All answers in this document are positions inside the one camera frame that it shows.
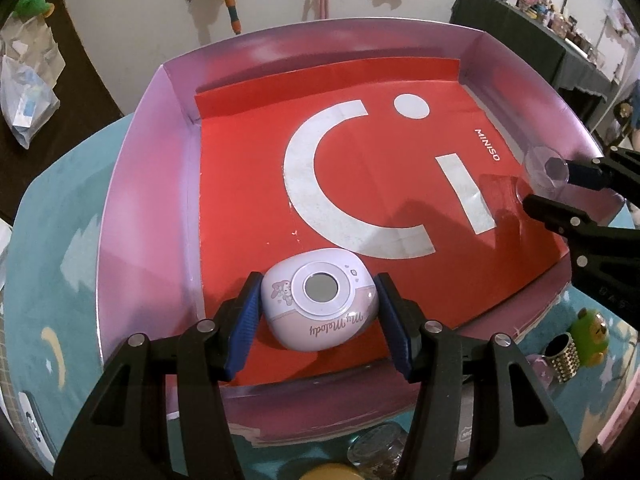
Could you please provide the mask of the clear plastic cup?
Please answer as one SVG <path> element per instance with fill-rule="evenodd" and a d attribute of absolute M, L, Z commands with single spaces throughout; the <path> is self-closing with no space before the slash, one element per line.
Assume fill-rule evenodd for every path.
<path fill-rule="evenodd" d="M 529 195 L 558 200 L 569 176 L 567 162 L 559 153 L 546 146 L 532 146 L 524 155 L 515 195 L 520 203 Z"/>

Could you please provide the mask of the pink My Melody device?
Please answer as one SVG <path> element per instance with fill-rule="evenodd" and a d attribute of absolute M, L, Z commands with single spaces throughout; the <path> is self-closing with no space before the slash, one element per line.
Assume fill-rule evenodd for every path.
<path fill-rule="evenodd" d="M 315 352 L 360 335 L 378 314 L 378 291 L 362 260 L 341 248 L 287 258 L 262 278 L 262 310 L 288 350 Z"/>

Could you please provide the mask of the green yellow toy figure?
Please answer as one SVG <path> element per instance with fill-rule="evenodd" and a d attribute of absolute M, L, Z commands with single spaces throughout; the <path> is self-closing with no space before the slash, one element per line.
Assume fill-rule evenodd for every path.
<path fill-rule="evenodd" d="M 582 308 L 570 326 L 578 359 L 582 367 L 600 365 L 608 353 L 608 326 L 603 315 L 593 309 Z"/>

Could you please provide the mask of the white remote device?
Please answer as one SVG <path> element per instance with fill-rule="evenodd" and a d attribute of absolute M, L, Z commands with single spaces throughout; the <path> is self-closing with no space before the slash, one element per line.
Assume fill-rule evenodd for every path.
<path fill-rule="evenodd" d="M 18 393 L 18 402 L 20 402 L 28 426 L 32 430 L 32 436 L 36 441 L 39 452 L 49 463 L 54 464 L 55 454 L 50 447 L 50 439 L 44 431 L 41 417 L 36 410 L 35 404 L 32 403 L 32 396 L 28 392 L 20 391 Z"/>

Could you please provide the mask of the teal star tablecloth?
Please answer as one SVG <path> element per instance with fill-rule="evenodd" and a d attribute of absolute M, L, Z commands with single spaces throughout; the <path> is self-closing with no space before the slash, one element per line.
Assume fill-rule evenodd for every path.
<path fill-rule="evenodd" d="M 53 464 L 37 448 L 18 393 L 32 396 L 56 458 L 101 374 L 94 306 L 96 253 L 107 185 L 131 118 L 125 116 L 99 130 L 32 181 L 6 251 L 2 349 L 18 407 L 9 408 L 9 387 L 2 386 L 2 394 L 6 408 L 20 413 L 28 434 L 26 445 L 37 450 L 36 456 L 49 470 Z M 568 288 L 518 343 L 537 353 L 579 308 L 595 306 Z M 612 328 L 606 361 L 582 370 L 564 387 L 552 388 L 552 398 L 581 451 L 615 413 L 624 399 L 623 386 L 630 387 L 631 377 L 639 379 L 637 332 L 611 312 L 604 310 L 603 315 Z M 62 389 L 55 342 L 62 350 Z M 346 462 L 347 445 L 355 438 L 349 434 L 270 448 L 254 448 L 242 437 L 233 440 L 247 479 L 298 479 L 312 467 Z"/>

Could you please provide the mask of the black cloth side table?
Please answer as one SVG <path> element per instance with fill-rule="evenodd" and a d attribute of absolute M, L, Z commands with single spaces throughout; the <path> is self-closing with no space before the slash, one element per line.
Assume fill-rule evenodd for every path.
<path fill-rule="evenodd" d="M 456 0 L 450 23 L 487 32 L 555 89 L 579 90 L 605 101 L 614 89 L 612 82 L 567 41 L 499 0 Z"/>

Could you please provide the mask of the glass jar silver lid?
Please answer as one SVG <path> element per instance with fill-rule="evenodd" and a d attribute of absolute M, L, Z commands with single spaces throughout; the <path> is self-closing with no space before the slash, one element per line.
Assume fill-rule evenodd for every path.
<path fill-rule="evenodd" d="M 347 458 L 365 479 L 393 479 L 408 434 L 397 422 L 384 422 L 360 434 L 349 445 Z"/>

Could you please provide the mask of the orange round container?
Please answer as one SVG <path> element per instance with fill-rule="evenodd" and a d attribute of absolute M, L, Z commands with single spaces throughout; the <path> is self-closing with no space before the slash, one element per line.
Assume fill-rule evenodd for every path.
<path fill-rule="evenodd" d="M 327 463 L 315 466 L 306 471 L 299 480 L 364 480 L 359 471 L 338 463 Z"/>

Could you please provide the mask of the red Miniso paper bag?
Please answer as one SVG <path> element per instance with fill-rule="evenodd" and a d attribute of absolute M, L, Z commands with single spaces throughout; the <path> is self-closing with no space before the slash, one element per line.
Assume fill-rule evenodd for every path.
<path fill-rule="evenodd" d="M 559 262 L 459 74 L 455 58 L 364 58 L 199 93 L 207 311 L 250 272 L 343 248 L 458 327 Z"/>

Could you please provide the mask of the plastic bag on door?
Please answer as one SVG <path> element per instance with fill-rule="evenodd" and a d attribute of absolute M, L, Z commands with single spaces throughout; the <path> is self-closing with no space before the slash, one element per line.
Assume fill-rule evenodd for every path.
<path fill-rule="evenodd" d="M 51 87 L 30 66 L 2 56 L 2 116 L 22 148 L 29 149 L 32 139 L 59 107 Z"/>

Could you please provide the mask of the green plush toy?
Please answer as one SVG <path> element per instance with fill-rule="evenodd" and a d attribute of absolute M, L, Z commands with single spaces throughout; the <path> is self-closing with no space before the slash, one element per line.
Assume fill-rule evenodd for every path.
<path fill-rule="evenodd" d="M 36 16 L 48 18 L 54 9 L 54 4 L 47 2 L 47 0 L 18 0 L 13 14 L 21 20 L 29 20 Z"/>

